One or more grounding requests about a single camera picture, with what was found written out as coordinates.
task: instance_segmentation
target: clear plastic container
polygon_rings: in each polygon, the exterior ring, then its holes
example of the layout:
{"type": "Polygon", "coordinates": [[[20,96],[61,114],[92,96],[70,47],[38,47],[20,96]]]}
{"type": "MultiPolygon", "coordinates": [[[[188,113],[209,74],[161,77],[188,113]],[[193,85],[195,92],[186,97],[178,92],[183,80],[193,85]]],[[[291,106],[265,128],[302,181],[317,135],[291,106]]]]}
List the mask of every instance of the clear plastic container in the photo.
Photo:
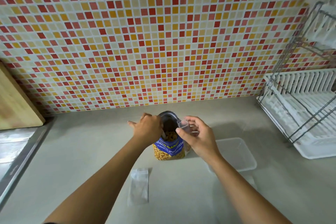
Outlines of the clear plastic container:
{"type": "MultiPolygon", "coordinates": [[[[243,139],[238,137],[221,139],[216,140],[216,143],[222,156],[238,172],[256,169],[257,162],[243,139]]],[[[206,166],[209,172],[214,174],[214,171],[207,163],[206,166]]]]}

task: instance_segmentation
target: metal wire rack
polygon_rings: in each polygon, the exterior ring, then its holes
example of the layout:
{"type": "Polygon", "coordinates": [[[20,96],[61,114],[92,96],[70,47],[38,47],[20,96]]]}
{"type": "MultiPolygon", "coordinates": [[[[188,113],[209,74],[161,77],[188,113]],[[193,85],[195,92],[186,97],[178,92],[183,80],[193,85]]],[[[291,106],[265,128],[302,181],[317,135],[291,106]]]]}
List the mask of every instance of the metal wire rack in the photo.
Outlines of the metal wire rack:
{"type": "Polygon", "coordinates": [[[272,73],[264,75],[266,83],[257,97],[288,142],[309,159],[336,156],[336,50],[307,35],[321,16],[335,30],[336,17],[323,10],[324,4],[315,3],[302,19],[272,73]],[[330,68],[282,72],[299,47],[329,61],[330,68]]]}

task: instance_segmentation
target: countertop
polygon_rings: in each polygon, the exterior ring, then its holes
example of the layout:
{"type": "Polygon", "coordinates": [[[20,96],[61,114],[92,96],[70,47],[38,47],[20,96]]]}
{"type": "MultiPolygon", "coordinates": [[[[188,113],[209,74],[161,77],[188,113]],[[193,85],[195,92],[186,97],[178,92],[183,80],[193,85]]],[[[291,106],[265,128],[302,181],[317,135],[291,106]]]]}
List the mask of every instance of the countertop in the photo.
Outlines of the countertop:
{"type": "MultiPolygon", "coordinates": [[[[336,158],[308,160],[284,137],[255,97],[60,114],[0,213],[0,224],[41,223],[132,136],[127,120],[170,110],[210,125],[216,139],[242,138],[257,161],[257,190],[293,223],[334,223],[336,158]]],[[[171,161],[148,147],[134,168],[148,167],[149,203],[127,206],[126,180],[107,223],[239,223],[218,179],[191,152],[171,161]]]]}

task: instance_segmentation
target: bag of peanuts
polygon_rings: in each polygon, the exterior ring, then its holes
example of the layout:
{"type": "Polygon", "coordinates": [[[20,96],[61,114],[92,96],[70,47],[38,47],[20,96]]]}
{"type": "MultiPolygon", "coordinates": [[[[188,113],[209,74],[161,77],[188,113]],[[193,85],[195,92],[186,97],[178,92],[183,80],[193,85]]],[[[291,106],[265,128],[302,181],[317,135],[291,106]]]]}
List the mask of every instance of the bag of peanuts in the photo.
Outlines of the bag of peanuts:
{"type": "Polygon", "coordinates": [[[165,111],[159,114],[163,122],[163,134],[153,144],[155,158],[158,160],[172,160],[184,158],[190,151],[191,146],[184,141],[177,133],[177,128],[190,132],[188,121],[180,120],[175,113],[165,111]]]}

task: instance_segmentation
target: tiled wall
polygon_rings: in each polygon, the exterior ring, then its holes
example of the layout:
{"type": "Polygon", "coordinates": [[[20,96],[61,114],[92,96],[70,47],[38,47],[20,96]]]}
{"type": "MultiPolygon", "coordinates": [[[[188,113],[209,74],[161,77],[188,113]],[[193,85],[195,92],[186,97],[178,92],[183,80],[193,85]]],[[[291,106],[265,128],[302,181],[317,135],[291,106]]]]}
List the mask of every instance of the tiled wall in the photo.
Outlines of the tiled wall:
{"type": "Polygon", "coordinates": [[[45,113],[249,96],[303,1],[0,0],[0,59],[45,113]]]}

